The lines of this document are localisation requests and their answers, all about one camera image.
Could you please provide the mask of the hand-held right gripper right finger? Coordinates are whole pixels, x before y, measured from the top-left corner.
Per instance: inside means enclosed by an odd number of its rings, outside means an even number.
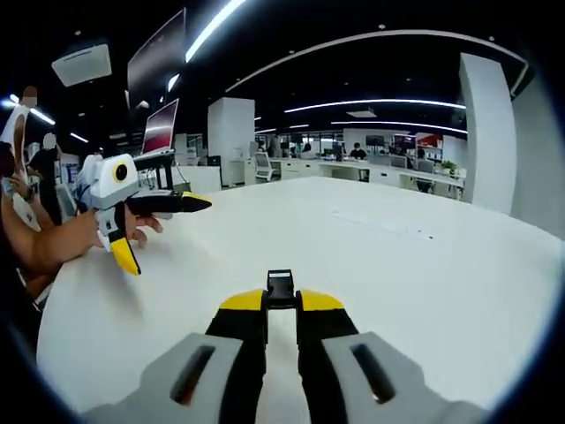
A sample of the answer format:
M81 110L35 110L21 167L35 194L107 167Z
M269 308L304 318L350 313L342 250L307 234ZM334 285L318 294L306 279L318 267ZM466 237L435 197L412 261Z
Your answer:
M313 423L426 423L424 377L373 332L357 330L344 305L297 293L298 372Z

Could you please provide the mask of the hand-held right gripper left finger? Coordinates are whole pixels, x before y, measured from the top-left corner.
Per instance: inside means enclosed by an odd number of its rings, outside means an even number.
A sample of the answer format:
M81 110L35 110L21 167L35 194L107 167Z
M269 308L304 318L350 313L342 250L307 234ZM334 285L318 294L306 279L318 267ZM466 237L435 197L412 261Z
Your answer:
M203 334L154 360L140 383L141 420L254 423L266 373L267 292L226 299Z

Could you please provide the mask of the person's left hand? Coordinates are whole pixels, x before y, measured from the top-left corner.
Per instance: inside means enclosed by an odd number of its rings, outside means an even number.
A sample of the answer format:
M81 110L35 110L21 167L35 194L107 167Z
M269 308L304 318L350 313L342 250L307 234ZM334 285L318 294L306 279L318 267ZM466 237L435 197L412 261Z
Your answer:
M147 243L147 235L141 229L148 227L156 233L162 233L162 224L154 216L137 216L124 207L125 234L129 241L137 242L141 247ZM102 246L97 235L95 212L89 211L55 228L54 254L61 263L85 254L93 246Z

